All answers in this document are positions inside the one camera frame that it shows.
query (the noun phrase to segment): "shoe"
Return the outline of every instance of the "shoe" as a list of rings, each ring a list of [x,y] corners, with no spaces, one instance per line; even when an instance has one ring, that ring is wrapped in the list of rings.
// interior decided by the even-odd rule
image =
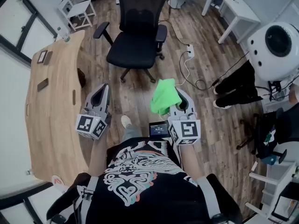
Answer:
[[[230,107],[232,107],[231,105],[228,105],[228,106],[225,106],[225,107],[219,107],[217,104],[216,104],[216,100],[213,101],[213,106],[215,108],[220,108],[220,109],[223,109],[223,110],[227,110],[229,109]]]
[[[130,118],[127,115],[123,115],[121,117],[121,124],[122,124],[122,126],[124,126],[124,128],[126,128],[127,125],[131,125],[132,122],[131,122]]]
[[[213,92],[214,92],[215,95],[219,95],[219,94],[216,92],[216,87],[214,88]]]

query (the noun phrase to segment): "power strip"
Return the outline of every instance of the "power strip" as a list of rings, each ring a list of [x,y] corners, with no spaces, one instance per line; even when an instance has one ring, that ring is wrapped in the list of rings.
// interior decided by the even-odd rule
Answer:
[[[195,56],[193,45],[191,44],[187,45],[187,51],[188,51],[188,56],[190,58],[193,58]]]

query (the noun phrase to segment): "person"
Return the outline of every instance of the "person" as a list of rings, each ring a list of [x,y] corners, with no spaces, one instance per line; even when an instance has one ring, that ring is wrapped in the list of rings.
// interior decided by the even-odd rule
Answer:
[[[299,101],[299,72],[294,72],[280,82],[282,89],[288,89],[289,101],[295,104]],[[274,88],[272,95],[278,92]],[[250,61],[246,61],[229,77],[222,80],[214,89],[215,95],[222,95],[213,102],[214,107],[228,109],[236,104],[249,104],[270,97],[268,83],[259,78]]]
[[[194,180],[202,177],[193,145],[181,146],[184,170],[162,139],[142,137],[126,115],[122,143],[107,150],[107,131],[93,143],[88,173],[47,212],[47,220],[73,204],[76,185],[87,186],[99,177],[86,223],[210,223],[202,191]],[[76,223],[71,215],[66,223]]]

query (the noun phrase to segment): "wooden floor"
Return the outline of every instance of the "wooden floor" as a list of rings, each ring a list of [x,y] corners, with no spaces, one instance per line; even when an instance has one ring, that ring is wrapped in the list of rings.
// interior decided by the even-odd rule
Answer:
[[[169,21],[173,24],[177,36],[183,42],[194,46],[195,58],[187,63],[191,72],[189,80],[195,82],[202,78],[210,86],[244,53],[233,36],[229,36],[222,45],[218,44],[217,41],[225,29],[219,22],[219,15],[216,12],[209,10],[205,17],[201,16],[204,3],[205,0],[188,0],[180,10],[172,10]],[[85,28],[83,47],[103,68],[90,63],[81,64],[87,78],[84,92],[90,92],[100,83],[110,83],[112,91],[110,112],[113,120],[109,132],[109,145],[114,146],[120,143],[123,135],[124,129],[120,122],[123,114],[128,115],[133,123],[141,128],[144,136],[149,134],[149,122],[160,121],[159,116],[150,111],[150,101],[157,84],[152,84],[142,70],[131,70],[126,76],[127,82],[125,84],[120,82],[124,69],[106,62],[109,43],[104,37],[98,40],[92,38],[95,29],[104,21],[110,22],[108,32],[112,39],[117,37],[120,32],[119,7],[115,4],[115,0],[96,0],[93,6],[97,17],[93,19],[92,28]],[[160,20],[167,18],[168,4],[163,7]],[[157,58],[156,64],[149,71],[157,80],[175,78],[176,83],[180,84],[183,78],[178,62],[182,52],[186,51],[186,46],[177,41],[168,23],[163,24],[168,27],[168,36],[163,46],[165,60]],[[240,151],[236,150],[236,146],[246,139],[239,120],[253,122],[253,114],[262,112],[261,104],[236,105],[228,110],[216,109],[212,104],[216,99],[213,89],[199,91],[187,82],[181,89],[194,100],[198,118],[201,120],[201,146],[196,146],[200,170],[203,175],[216,174],[225,189],[237,201],[243,217],[246,218],[252,212],[245,207],[245,203],[251,202],[259,206],[263,183],[248,176],[256,160],[250,154],[250,149],[245,147]],[[258,173],[265,174],[265,166],[259,164],[257,169]]]

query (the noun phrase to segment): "black t-shirt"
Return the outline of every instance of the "black t-shirt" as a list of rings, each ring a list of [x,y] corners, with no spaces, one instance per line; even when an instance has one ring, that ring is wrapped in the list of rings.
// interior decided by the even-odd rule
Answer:
[[[132,138],[107,152],[109,165],[99,176],[86,223],[210,223],[202,191],[180,167],[167,141]],[[47,219],[78,197],[88,174],[49,209]],[[67,223],[75,223],[70,217]]]

